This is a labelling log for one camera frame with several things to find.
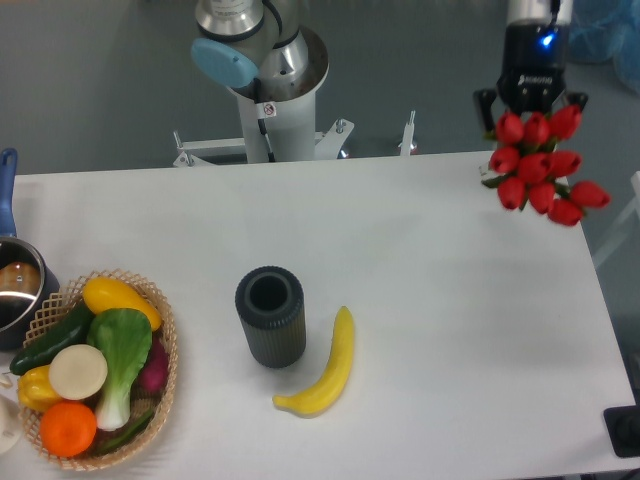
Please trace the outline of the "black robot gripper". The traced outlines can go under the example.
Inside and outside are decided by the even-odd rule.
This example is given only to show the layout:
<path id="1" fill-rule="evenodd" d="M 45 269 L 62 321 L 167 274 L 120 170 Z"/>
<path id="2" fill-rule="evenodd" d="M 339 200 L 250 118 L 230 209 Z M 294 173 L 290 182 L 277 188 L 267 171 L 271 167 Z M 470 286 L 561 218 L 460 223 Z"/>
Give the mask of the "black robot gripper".
<path id="1" fill-rule="evenodd" d="M 513 113 L 549 113 L 566 89 L 564 72 L 569 26 L 561 23 L 514 22 L 507 26 L 502 72 L 496 88 L 473 92 L 473 102 L 485 134 L 494 133 L 493 104 L 499 97 Z M 583 111 L 589 95 L 565 92 L 564 106 Z"/>

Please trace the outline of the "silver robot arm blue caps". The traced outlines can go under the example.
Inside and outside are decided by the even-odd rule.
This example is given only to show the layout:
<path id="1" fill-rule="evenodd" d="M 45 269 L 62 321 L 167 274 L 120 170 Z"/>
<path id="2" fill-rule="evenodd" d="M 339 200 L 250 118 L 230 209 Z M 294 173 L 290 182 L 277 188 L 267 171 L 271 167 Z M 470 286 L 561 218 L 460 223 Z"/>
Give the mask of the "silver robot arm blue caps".
<path id="1" fill-rule="evenodd" d="M 569 91 L 564 78 L 572 8 L 570 1 L 508 2 L 500 76 L 473 94 L 484 130 L 494 128 L 496 100 L 518 115 L 550 114 L 556 105 L 583 111 L 587 94 Z M 329 59 L 300 16 L 297 1 L 199 1 L 192 59 L 211 80 L 254 103 L 312 95 Z"/>

